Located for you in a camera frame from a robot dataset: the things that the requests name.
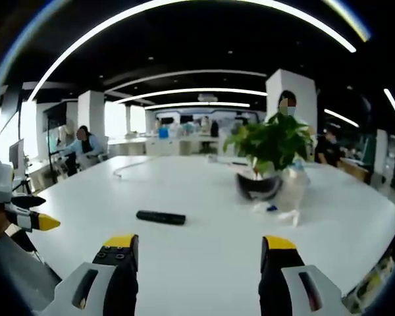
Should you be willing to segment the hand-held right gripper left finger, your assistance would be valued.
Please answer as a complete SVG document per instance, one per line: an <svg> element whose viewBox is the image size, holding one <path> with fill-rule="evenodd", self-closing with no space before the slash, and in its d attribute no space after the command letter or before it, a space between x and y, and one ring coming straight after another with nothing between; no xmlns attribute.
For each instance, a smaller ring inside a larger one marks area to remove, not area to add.
<svg viewBox="0 0 395 316"><path fill-rule="evenodd" d="M78 266L55 288L43 315L134 315L138 294L136 234L107 240L91 263Z"/></svg>

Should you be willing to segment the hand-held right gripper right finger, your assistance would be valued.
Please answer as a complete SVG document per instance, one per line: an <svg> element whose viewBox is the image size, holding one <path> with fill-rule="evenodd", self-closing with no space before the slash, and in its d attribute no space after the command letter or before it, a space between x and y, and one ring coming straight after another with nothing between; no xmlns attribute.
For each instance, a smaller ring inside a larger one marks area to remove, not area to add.
<svg viewBox="0 0 395 316"><path fill-rule="evenodd" d="M316 266L305 265L297 247L264 236L258 287L262 315L350 315L340 289Z"/></svg>

